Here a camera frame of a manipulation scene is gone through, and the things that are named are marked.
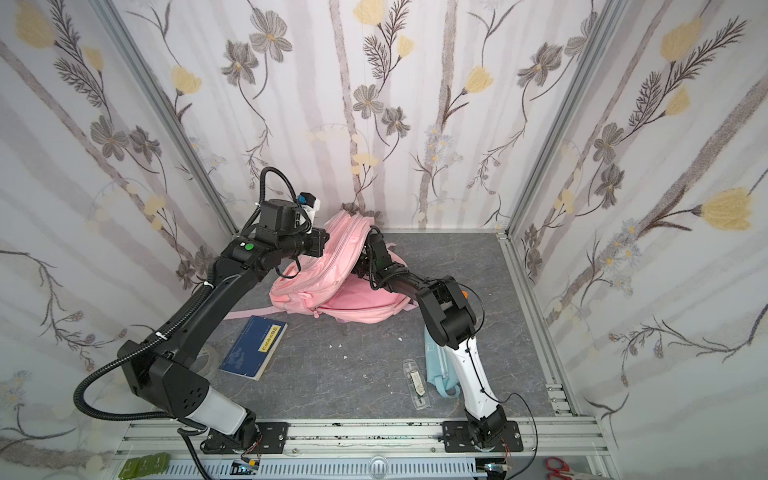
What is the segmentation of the pink school backpack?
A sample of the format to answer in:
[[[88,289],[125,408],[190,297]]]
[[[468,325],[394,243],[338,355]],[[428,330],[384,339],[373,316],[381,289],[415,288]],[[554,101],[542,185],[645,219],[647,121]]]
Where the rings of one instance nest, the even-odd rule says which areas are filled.
[[[285,278],[275,280],[269,291],[269,307],[232,311],[225,318],[285,312],[315,318],[326,314],[341,323],[375,324],[415,309],[409,297],[384,289],[374,291],[367,280],[353,273],[374,225],[372,217],[340,211],[325,224],[330,239],[323,256],[301,256],[301,270],[291,266]]]

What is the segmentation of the blue paperback book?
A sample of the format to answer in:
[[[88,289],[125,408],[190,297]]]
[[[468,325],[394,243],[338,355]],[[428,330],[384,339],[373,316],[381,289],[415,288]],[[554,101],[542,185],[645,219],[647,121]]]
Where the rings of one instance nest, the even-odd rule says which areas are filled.
[[[252,316],[224,357],[219,370],[259,381],[277,349],[287,323]]]

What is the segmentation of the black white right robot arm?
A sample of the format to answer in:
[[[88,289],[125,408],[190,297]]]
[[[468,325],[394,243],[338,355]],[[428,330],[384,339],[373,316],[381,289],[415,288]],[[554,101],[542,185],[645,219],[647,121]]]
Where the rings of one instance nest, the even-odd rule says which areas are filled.
[[[427,333],[457,373],[471,444],[489,451],[497,441],[510,438],[504,405],[513,398],[525,398],[511,392],[500,399],[491,388],[477,345],[485,318],[476,316],[464,295],[472,289],[451,276],[428,278],[413,273],[393,259],[377,227],[366,234],[353,272],[373,290],[400,294],[416,303]]]

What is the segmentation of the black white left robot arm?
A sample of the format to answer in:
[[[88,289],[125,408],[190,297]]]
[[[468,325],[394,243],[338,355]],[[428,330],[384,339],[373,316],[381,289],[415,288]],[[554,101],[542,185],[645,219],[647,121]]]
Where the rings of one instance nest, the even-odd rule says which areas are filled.
[[[266,199],[270,174],[286,178],[275,167],[261,172],[256,209],[213,260],[203,283],[156,331],[140,343],[125,342],[115,360],[81,381],[73,392],[77,410],[103,421],[176,420],[182,425],[181,435],[205,435],[205,453],[256,449],[262,433],[255,414],[218,392],[191,366],[231,309],[270,272],[278,271],[283,260],[323,254],[329,235],[314,224],[320,200],[294,189],[286,199]],[[116,369],[122,370],[130,391],[150,403],[152,411],[112,413],[88,403],[87,389]]]

